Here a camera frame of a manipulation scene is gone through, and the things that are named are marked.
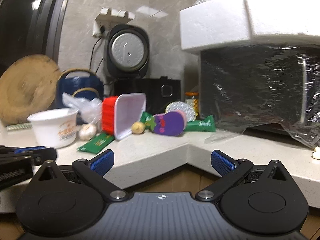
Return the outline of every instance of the glass jar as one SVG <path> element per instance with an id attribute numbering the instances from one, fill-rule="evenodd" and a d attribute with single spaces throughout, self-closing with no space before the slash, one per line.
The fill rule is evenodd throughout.
<path id="1" fill-rule="evenodd" d="M 192 106 L 193 109 L 196 111 L 197 117 L 199 115 L 199 107 L 198 107 L 198 103 L 199 103 L 199 93 L 198 92 L 186 92 L 185 93 L 185 102 Z"/>

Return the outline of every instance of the white plastic bucket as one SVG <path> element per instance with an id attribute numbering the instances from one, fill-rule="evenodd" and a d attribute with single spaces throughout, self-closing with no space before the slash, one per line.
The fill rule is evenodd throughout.
<path id="1" fill-rule="evenodd" d="M 53 109 L 32 114 L 28 121 L 39 145 L 60 148 L 76 139 L 76 116 L 78 110 Z"/>

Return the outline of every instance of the garlic bulb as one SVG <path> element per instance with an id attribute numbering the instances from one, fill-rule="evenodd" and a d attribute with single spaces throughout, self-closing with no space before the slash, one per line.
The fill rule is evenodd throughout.
<path id="1" fill-rule="evenodd" d="M 313 152 L 312 157 L 314 159 L 320 160 L 320 147 L 319 146 L 317 146 L 315 148 L 315 151 Z"/>
<path id="2" fill-rule="evenodd" d="M 83 124 L 79 130 L 80 140 L 89 141 L 97 133 L 97 127 L 93 123 Z"/>

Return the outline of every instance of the blue gripper pad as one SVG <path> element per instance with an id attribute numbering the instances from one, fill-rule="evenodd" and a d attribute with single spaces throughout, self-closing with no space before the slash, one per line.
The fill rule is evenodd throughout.
<path id="1" fill-rule="evenodd" d="M 45 148 L 46 148 L 45 146 L 18 148 L 14 151 L 14 154 L 22 153 L 23 151 L 33 151 L 33 150 L 39 150 L 39 149 L 45 149 Z"/>
<path id="2" fill-rule="evenodd" d="M 238 162 L 219 150 L 211 154 L 211 166 L 223 177 L 238 166 Z"/>
<path id="3" fill-rule="evenodd" d="M 113 151 L 106 150 L 98 156 L 89 161 L 91 163 L 90 169 L 98 173 L 100 176 L 104 176 L 115 163 L 115 155 Z"/>

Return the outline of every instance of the red plastic container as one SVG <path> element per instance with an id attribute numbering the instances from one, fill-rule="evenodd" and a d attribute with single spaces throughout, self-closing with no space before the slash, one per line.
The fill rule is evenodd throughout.
<path id="1" fill-rule="evenodd" d="M 108 97 L 102 103 L 102 130 L 114 135 L 115 103 L 118 96 Z"/>

